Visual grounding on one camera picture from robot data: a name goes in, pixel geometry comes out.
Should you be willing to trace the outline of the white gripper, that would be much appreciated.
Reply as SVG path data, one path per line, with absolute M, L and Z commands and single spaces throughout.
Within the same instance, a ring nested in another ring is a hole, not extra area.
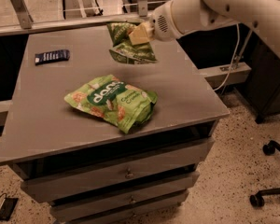
M 129 34 L 133 45 L 150 42 L 153 37 L 160 41 L 179 39 L 183 34 L 177 28 L 174 20 L 173 4 L 175 0 L 168 1 L 157 7 L 151 14 L 149 21 L 136 26 Z

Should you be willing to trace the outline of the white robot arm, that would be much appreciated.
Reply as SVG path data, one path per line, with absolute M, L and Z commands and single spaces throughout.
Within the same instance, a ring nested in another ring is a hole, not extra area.
M 157 7 L 129 38 L 134 45 L 242 23 L 280 59 L 280 0 L 170 0 Z

